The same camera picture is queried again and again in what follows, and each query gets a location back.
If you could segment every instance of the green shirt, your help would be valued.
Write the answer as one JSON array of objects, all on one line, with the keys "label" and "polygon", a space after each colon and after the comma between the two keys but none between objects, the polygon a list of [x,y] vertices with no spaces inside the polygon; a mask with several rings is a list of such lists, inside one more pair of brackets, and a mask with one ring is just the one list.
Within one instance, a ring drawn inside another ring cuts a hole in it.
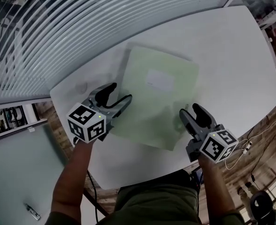
[{"label": "green shirt", "polygon": [[[140,185],[121,190],[115,211],[99,221],[99,225],[195,225],[201,224],[197,214],[198,197],[194,189],[171,184]],[[77,225],[66,215],[52,212],[46,225]],[[238,211],[219,218],[215,224],[244,224]]]}]

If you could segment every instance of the light green folder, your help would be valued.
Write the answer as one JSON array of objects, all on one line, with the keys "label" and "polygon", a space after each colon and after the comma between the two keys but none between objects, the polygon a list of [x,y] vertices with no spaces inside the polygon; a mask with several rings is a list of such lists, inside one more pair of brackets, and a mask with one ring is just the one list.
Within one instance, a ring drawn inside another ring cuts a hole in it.
[{"label": "light green folder", "polygon": [[111,133],[135,143],[173,150],[185,131],[179,111],[190,103],[199,66],[152,49],[135,46],[130,53],[120,95],[132,103]]}]

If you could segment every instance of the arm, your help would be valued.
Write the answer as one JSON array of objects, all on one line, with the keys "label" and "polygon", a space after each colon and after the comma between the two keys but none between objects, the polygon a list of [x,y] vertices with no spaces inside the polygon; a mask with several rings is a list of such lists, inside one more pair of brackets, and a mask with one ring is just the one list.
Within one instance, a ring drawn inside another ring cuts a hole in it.
[{"label": "arm", "polygon": [[93,142],[79,141],[53,192],[51,212],[64,213],[81,223],[81,202]]},{"label": "arm", "polygon": [[200,155],[199,165],[203,170],[209,220],[212,221],[234,211],[234,202],[218,166],[204,155]]}]

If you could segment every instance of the floor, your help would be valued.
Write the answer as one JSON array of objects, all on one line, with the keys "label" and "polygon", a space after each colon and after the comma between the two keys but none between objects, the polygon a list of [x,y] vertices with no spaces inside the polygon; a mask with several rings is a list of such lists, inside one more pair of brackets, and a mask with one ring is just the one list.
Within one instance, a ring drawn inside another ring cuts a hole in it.
[{"label": "floor", "polygon": [[[52,102],[39,103],[36,104],[36,107],[40,118],[48,119],[54,135],[60,143],[60,146],[64,150],[66,156],[70,157],[73,148],[60,123]],[[267,129],[274,121],[276,121],[276,107],[253,128],[249,138]],[[241,136],[239,140],[246,138],[248,133],[249,131]],[[244,155],[231,170],[227,170],[224,163],[219,164],[228,190],[233,198],[236,208],[238,209],[242,208],[242,203],[237,195],[237,188],[239,186],[244,187],[244,184],[247,181],[251,181],[251,170],[254,168],[265,149],[266,151],[264,152],[264,155],[253,172],[256,179],[255,182],[260,189],[266,189],[275,179],[274,174],[269,168],[276,171],[276,123],[267,132],[254,138],[252,142],[253,144],[249,152]],[[227,160],[227,166],[231,167],[240,155],[240,150],[235,151]],[[192,165],[185,168],[185,170],[190,172],[197,166],[198,165]],[[96,185],[95,187],[97,190],[97,202],[105,209],[105,211],[112,213],[118,189],[103,190],[97,185],[96,181],[94,181],[94,184]],[[86,178],[85,189],[94,197],[93,188],[88,178]],[[203,224],[208,223],[206,193],[204,186],[201,187],[199,195],[199,217]]]}]

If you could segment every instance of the white table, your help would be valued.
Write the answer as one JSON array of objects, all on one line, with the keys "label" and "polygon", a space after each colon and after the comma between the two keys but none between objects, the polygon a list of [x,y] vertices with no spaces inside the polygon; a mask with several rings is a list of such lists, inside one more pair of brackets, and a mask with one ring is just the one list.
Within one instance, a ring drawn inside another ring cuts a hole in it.
[{"label": "white table", "polygon": [[[118,78],[126,49],[142,45],[199,64],[195,102],[240,137],[276,105],[276,69],[268,45],[249,10],[227,7],[182,17],[129,38],[97,56],[51,90],[69,139],[66,113],[95,88]],[[88,83],[85,94],[75,86]],[[93,147],[89,171],[103,189],[151,180],[191,164],[188,133],[174,151],[109,134]]]}]

